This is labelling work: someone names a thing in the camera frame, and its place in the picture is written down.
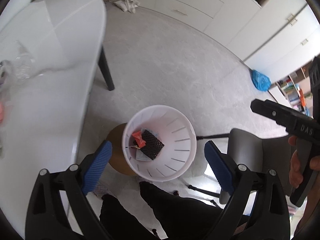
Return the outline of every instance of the hand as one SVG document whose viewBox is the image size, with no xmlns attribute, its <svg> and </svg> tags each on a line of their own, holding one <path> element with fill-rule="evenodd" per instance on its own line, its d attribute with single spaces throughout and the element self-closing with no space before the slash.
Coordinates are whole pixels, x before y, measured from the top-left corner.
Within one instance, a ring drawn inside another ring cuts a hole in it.
<svg viewBox="0 0 320 240">
<path fill-rule="evenodd" d="M 296 136 L 291 136 L 289 138 L 289 144 L 291 146 L 295 146 L 296 140 L 297 140 Z M 301 163 L 298 158 L 297 151 L 295 151 L 290 161 L 290 172 L 289 172 L 290 184 L 295 188 L 298 188 L 303 181 L 303 176 L 300 172 L 300 166 L 301 166 Z M 315 171 L 320 171 L 320 156 L 316 156 L 311 159 L 310 168 Z M 303 225 L 308 221 L 313 211 L 315 210 L 316 206 L 318 205 L 319 200 L 320 200 L 320 174 L 318 175 L 316 182 L 314 183 L 314 185 L 312 186 L 312 189 L 308 194 L 307 206 L 304 211 L 303 217 L 301 218 L 297 226 L 296 232 L 301 227 L 303 227 Z"/>
<path fill-rule="evenodd" d="M 289 138 L 289 144 L 292 146 L 295 146 L 296 140 L 297 140 L 296 136 L 291 136 Z M 300 160 L 298 158 L 297 151 L 295 151 L 294 154 L 292 155 L 292 158 L 290 161 L 290 172 L 289 172 L 290 184 L 294 188 L 298 188 L 299 185 L 303 181 L 303 176 L 300 172 L 300 166 L 301 166 Z M 320 156 L 316 156 L 311 159 L 310 168 L 315 171 L 320 171 Z M 310 193 L 313 195 L 319 194 L 319 196 L 320 196 L 320 176 L 319 175 L 318 175 L 317 180 L 316 180 L 315 184 L 313 185 Z"/>
</svg>

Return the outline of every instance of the white table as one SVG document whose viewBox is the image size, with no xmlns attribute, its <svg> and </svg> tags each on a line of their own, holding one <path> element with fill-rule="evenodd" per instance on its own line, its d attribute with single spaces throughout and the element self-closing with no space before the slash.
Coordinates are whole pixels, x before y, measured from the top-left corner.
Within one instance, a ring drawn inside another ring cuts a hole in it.
<svg viewBox="0 0 320 240">
<path fill-rule="evenodd" d="M 102 0 L 36 0 L 0 33 L 0 61 L 17 57 L 18 42 L 35 60 L 32 76 L 11 88 L 0 125 L 0 208 L 23 238 L 39 171 L 76 161 L 105 26 Z"/>
</svg>

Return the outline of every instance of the orange object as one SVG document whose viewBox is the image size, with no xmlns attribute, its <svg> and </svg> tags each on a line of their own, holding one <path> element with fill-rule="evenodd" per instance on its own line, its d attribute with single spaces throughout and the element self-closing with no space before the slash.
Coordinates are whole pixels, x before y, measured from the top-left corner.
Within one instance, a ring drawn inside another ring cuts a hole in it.
<svg viewBox="0 0 320 240">
<path fill-rule="evenodd" d="M 302 91 L 302 89 L 300 89 L 300 101 L 301 101 L 301 105 L 303 106 L 303 107 L 305 107 L 307 104 L 306 104 L 306 100 L 305 100 L 305 98 L 304 98 L 304 94 L 303 94 L 303 91 Z"/>
<path fill-rule="evenodd" d="M 132 136 L 136 139 L 139 148 L 146 146 L 146 141 L 142 139 L 141 131 L 134 132 Z"/>
</svg>

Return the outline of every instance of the trash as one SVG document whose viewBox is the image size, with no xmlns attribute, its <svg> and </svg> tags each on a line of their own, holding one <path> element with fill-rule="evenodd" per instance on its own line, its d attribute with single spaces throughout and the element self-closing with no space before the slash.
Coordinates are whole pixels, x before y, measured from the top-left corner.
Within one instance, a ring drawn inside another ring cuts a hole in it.
<svg viewBox="0 0 320 240">
<path fill-rule="evenodd" d="M 140 149 L 137 149 L 136 151 L 136 160 L 137 161 L 143 161 L 143 162 L 151 162 L 152 160 L 145 155 Z"/>
<path fill-rule="evenodd" d="M 252 82 L 256 89 L 264 92 L 268 91 L 269 87 L 271 86 L 270 79 L 266 75 L 256 70 L 252 71 Z"/>
<path fill-rule="evenodd" d="M 135 142 L 137 143 L 139 148 L 146 146 L 146 141 L 142 139 L 141 131 L 134 132 L 132 136 L 136 139 Z"/>
<path fill-rule="evenodd" d="M 35 60 L 27 49 L 18 41 L 19 45 L 19 54 L 12 63 L 14 65 L 15 76 L 18 81 L 23 81 L 27 78 L 30 78 L 31 67 L 34 64 Z"/>
<path fill-rule="evenodd" d="M 124 12 L 129 11 L 130 13 L 136 12 L 136 7 L 140 5 L 140 2 L 137 0 L 119 0 L 114 2 Z"/>
<path fill-rule="evenodd" d="M 142 151 L 151 160 L 154 160 L 158 156 L 160 150 L 164 147 L 164 144 L 148 130 L 144 130 L 142 133 L 142 139 L 145 141 L 145 146 L 140 147 L 140 151 Z"/>
<path fill-rule="evenodd" d="M 10 101 L 10 91 L 14 86 L 16 77 L 14 75 L 14 67 L 9 60 L 0 62 L 0 102 L 4 106 Z"/>
</svg>

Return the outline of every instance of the cabinet handle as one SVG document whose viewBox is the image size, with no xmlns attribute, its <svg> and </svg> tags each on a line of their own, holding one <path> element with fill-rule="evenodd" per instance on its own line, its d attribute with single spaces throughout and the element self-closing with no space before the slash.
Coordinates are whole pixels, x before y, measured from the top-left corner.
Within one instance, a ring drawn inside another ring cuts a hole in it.
<svg viewBox="0 0 320 240">
<path fill-rule="evenodd" d="M 298 19 L 295 18 L 293 14 L 291 14 L 290 17 L 287 19 L 287 21 L 288 23 L 291 24 L 291 26 L 293 26 L 297 23 Z"/>
<path fill-rule="evenodd" d="M 302 46 L 306 45 L 309 42 L 308 39 L 305 39 L 303 42 L 301 42 Z"/>
<path fill-rule="evenodd" d="M 185 14 L 185 13 L 183 13 L 183 12 L 181 12 L 181 11 L 179 11 L 179 10 L 173 10 L 174 12 L 177 12 L 177 13 L 180 13 L 180 14 L 182 14 L 182 15 L 184 15 L 184 16 L 188 16 L 188 14 Z"/>
<path fill-rule="evenodd" d="M 290 22 L 290 24 L 291 24 L 291 26 L 293 26 L 293 25 L 295 25 L 296 23 L 297 23 L 297 18 L 294 18 L 291 22 Z"/>
</svg>

